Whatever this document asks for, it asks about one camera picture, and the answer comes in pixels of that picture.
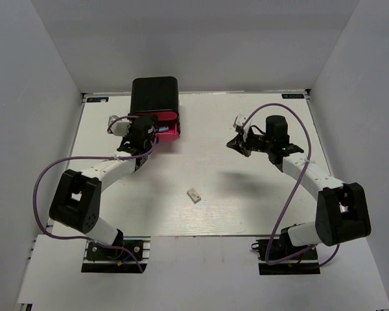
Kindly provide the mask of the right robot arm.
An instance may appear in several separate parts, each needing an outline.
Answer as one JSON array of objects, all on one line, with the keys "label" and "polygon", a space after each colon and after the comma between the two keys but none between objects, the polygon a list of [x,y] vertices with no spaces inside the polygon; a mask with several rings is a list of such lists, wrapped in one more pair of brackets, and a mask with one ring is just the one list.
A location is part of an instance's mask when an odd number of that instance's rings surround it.
[{"label": "right robot arm", "polygon": [[244,115],[235,118],[233,127],[237,135],[227,147],[248,157],[252,152],[268,155],[269,161],[282,173],[295,179],[316,200],[313,222],[296,224],[281,231],[284,239],[280,252],[293,259],[306,245],[335,246],[364,238],[371,234],[366,195],[358,183],[345,183],[315,163],[299,146],[290,142],[288,124],[284,117],[266,118],[266,130],[255,134]]}]

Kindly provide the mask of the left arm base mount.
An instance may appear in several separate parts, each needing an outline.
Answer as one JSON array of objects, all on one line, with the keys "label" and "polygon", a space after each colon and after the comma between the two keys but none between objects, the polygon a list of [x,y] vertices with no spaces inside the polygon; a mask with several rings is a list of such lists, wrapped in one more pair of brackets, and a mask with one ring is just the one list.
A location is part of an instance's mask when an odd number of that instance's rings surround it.
[{"label": "left arm base mount", "polygon": [[138,274],[147,267],[150,255],[150,237],[125,237],[123,247],[130,251],[136,261],[126,251],[102,248],[95,242],[86,244],[82,261],[82,273]]}]

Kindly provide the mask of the black pink drawer cabinet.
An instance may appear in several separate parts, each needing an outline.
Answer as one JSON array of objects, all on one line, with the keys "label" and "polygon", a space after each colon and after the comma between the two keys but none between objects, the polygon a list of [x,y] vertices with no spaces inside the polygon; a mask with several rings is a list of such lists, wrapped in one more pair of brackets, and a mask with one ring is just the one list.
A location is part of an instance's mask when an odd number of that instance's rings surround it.
[{"label": "black pink drawer cabinet", "polygon": [[160,141],[179,138],[180,102],[178,81],[173,76],[136,78],[132,82],[130,113],[132,115],[155,115],[159,127],[168,127],[158,133]]}]

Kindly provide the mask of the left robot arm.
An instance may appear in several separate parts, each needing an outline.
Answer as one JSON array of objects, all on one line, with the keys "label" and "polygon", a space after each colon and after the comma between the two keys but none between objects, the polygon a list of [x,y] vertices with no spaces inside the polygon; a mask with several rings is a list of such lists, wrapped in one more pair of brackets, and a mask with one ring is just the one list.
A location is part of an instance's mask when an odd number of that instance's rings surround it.
[{"label": "left robot arm", "polygon": [[121,136],[116,153],[92,157],[97,164],[84,170],[66,170],[59,181],[49,217],[102,244],[111,259],[123,254],[123,233],[100,217],[102,193],[119,179],[131,176],[147,161],[156,145],[158,118],[154,115],[111,116],[107,132]]}]

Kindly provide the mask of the white eraser box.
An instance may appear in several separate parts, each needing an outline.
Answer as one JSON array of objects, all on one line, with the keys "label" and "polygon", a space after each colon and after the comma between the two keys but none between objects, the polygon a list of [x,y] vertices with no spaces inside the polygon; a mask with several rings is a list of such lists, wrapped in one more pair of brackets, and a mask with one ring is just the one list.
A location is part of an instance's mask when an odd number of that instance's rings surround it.
[{"label": "white eraser box", "polygon": [[199,193],[193,187],[187,190],[187,195],[190,197],[194,204],[198,203],[202,199]]}]

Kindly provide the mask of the dark blue highlighter pen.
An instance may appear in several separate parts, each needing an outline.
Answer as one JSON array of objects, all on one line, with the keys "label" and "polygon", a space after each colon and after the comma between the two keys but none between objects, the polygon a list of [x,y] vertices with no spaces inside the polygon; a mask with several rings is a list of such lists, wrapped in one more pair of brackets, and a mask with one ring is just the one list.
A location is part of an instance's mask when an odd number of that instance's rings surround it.
[{"label": "dark blue highlighter pen", "polygon": [[169,128],[167,126],[160,127],[160,128],[158,128],[158,133],[164,133],[164,132],[167,132],[168,130],[169,130]]}]

